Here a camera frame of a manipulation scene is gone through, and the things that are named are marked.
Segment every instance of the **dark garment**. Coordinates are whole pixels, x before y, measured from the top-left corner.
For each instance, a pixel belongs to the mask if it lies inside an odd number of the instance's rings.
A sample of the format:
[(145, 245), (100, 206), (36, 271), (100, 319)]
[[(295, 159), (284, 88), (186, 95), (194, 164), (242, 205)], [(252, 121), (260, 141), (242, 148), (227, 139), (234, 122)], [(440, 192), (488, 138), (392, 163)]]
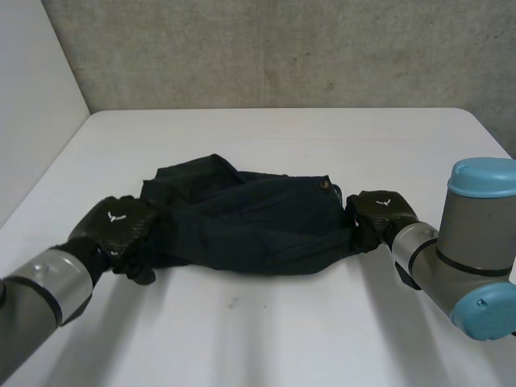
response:
[(141, 196), (167, 214), (142, 247), (155, 268), (311, 274), (356, 254), (328, 176), (240, 172), (212, 155), (159, 169)]

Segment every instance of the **button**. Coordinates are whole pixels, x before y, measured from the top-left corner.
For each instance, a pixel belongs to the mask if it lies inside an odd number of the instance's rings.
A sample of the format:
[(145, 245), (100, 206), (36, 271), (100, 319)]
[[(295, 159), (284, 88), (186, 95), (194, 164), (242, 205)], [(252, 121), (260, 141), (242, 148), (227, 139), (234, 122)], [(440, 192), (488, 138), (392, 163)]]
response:
[(321, 187), (321, 189), (330, 189), (330, 182), (328, 180), (323, 180), (319, 183), (319, 187)]
[(48, 266), (44, 263), (38, 262), (37, 264), (34, 264), (32, 268), (39, 273), (46, 272), (48, 270)]

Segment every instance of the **table surface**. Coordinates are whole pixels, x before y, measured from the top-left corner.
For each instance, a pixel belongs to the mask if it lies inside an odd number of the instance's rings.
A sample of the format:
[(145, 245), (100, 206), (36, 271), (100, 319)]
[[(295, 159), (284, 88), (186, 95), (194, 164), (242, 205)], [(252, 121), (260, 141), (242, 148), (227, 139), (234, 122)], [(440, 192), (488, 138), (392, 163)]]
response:
[[(0, 273), (64, 241), (105, 196), (218, 153), (236, 168), (400, 192), (439, 226), (455, 162), (507, 154), (457, 109), (107, 111), (90, 117), (0, 230)], [(107, 273), (85, 314), (8, 386), (502, 386), (516, 339), (479, 343), (405, 287), (386, 248), (306, 277), (208, 268), (139, 287)]]

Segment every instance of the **fabric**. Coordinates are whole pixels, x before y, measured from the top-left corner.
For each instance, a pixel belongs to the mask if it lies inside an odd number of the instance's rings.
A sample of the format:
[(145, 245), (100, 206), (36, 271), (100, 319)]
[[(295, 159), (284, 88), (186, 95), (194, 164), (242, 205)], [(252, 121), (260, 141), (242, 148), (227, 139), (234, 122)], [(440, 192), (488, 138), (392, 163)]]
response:
[(311, 274), (357, 253), (328, 176), (240, 172), (212, 155), (159, 169), (141, 197), (165, 214), (141, 251), (154, 268)]

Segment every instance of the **light blue robot joint cap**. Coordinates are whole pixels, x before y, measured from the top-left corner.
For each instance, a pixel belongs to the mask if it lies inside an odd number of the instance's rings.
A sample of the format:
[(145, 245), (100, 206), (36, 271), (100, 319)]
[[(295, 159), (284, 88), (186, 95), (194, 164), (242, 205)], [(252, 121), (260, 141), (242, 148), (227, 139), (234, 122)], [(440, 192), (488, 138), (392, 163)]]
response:
[(516, 196), (516, 160), (477, 157), (453, 166), (448, 189), (469, 198)]
[(496, 282), (462, 297), (450, 312), (451, 322), (475, 340), (496, 340), (516, 331), (516, 285)]

